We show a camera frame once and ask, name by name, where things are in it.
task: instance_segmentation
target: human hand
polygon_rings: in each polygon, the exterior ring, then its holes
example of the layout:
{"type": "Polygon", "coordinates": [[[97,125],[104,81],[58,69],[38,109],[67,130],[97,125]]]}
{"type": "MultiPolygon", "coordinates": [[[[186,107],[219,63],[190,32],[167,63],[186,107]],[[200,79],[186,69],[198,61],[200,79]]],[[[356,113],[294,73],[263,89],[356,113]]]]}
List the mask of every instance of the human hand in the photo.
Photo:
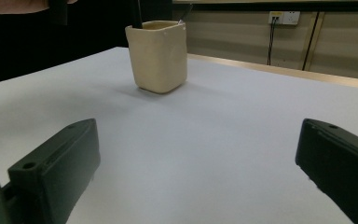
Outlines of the human hand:
{"type": "MultiPolygon", "coordinates": [[[[77,0],[68,0],[72,4],[77,0]]],[[[0,14],[24,14],[48,9],[48,0],[0,0],[0,14]]]]}

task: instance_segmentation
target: dark horizontal rail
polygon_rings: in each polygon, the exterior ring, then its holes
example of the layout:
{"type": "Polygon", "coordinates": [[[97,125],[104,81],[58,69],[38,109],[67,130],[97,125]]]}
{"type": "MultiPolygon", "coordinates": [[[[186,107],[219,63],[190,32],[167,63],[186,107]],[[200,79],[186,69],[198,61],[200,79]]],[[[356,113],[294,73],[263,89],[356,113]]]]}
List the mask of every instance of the dark horizontal rail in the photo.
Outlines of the dark horizontal rail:
{"type": "MultiPolygon", "coordinates": [[[[323,11],[358,12],[358,1],[342,2],[263,2],[263,3],[193,3],[193,10],[202,11],[323,11]]],[[[185,10],[186,3],[173,4],[174,10],[185,10]]]]}

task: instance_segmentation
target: cup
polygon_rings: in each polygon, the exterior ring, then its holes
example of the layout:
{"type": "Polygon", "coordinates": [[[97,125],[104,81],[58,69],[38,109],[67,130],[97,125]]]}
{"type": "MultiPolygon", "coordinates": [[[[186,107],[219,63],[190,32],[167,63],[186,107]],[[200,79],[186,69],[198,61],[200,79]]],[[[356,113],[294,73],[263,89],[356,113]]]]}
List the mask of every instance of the cup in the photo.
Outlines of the cup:
{"type": "Polygon", "coordinates": [[[135,84],[166,93],[187,79],[186,25],[177,21],[147,21],[143,29],[125,28],[135,84]]]}

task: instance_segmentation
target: black cable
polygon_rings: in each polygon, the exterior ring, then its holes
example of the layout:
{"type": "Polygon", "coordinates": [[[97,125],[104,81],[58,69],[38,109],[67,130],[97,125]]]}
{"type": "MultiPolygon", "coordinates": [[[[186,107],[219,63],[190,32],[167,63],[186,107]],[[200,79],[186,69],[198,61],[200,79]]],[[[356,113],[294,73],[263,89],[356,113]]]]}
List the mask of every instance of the black cable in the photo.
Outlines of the black cable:
{"type": "Polygon", "coordinates": [[[269,30],[269,47],[268,47],[268,58],[267,58],[267,65],[271,65],[271,52],[272,52],[272,44],[274,42],[274,31],[275,31],[275,25],[278,18],[273,17],[271,21],[271,26],[269,30]]]}

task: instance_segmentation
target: black curtain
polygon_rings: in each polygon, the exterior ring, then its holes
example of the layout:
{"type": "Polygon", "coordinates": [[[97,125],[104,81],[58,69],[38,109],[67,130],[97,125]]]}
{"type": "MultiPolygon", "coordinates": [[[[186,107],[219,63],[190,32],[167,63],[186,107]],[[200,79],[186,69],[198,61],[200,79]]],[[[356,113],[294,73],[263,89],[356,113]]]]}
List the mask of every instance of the black curtain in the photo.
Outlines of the black curtain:
{"type": "MultiPolygon", "coordinates": [[[[0,81],[127,47],[129,2],[78,0],[68,7],[68,26],[50,24],[48,10],[0,15],[0,81]]],[[[141,0],[141,9],[143,21],[172,19],[172,0],[141,0]]]]}

